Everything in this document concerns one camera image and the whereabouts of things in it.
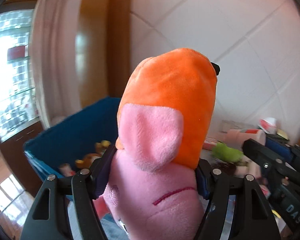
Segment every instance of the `red object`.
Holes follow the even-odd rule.
[[[13,47],[8,49],[8,53],[7,53],[7,60],[14,60],[17,58],[23,58],[26,56],[26,46],[17,46],[17,47]]]
[[[268,123],[265,120],[260,120],[260,125],[266,130],[269,130],[270,128],[275,128],[272,124]]]
[[[270,190],[265,185],[259,185],[263,195],[265,195],[266,198],[270,197],[271,193]]]
[[[217,140],[215,140],[215,139],[213,139],[213,138],[210,138],[210,137],[207,137],[207,138],[204,140],[202,149],[211,151],[211,150],[213,149],[213,147],[215,147],[215,146],[217,145],[217,143],[218,143]]]
[[[260,129],[247,129],[245,133],[258,133]]]

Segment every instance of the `toy in bin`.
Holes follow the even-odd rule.
[[[72,170],[69,163],[63,163],[59,166],[59,170],[61,174],[65,177],[73,176],[75,171]]]
[[[103,140],[100,143],[95,143],[96,153],[103,155],[111,142]]]
[[[95,143],[96,153],[86,154],[83,160],[75,160],[75,166],[78,169],[89,168],[95,159],[101,158],[111,143],[103,140],[101,143]]]
[[[86,154],[83,160],[75,160],[75,166],[78,169],[89,168],[95,159],[101,158],[102,155],[99,153],[89,153]]]

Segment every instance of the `pink plush pig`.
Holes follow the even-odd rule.
[[[142,61],[118,110],[119,138],[108,185],[94,205],[130,240],[191,240],[204,210],[194,169],[215,103],[210,61],[176,49]]]

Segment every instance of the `blue fabric box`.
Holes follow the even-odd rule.
[[[49,174],[62,178],[58,167],[63,163],[69,163],[75,169],[76,159],[95,153],[96,142],[115,143],[120,100],[104,98],[24,144],[26,157],[42,181]]]

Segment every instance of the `embroidered mouth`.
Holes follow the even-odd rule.
[[[180,192],[185,191],[185,190],[195,190],[195,188],[194,187],[184,187],[184,188],[180,188],[180,189],[177,189],[175,191],[172,191],[172,192],[168,192],[167,194],[163,195],[161,198],[159,198],[156,201],[154,201],[153,205],[156,206],[160,202],[162,202],[163,200],[165,200],[166,198],[171,197],[172,195],[175,195],[175,194],[180,193]]]

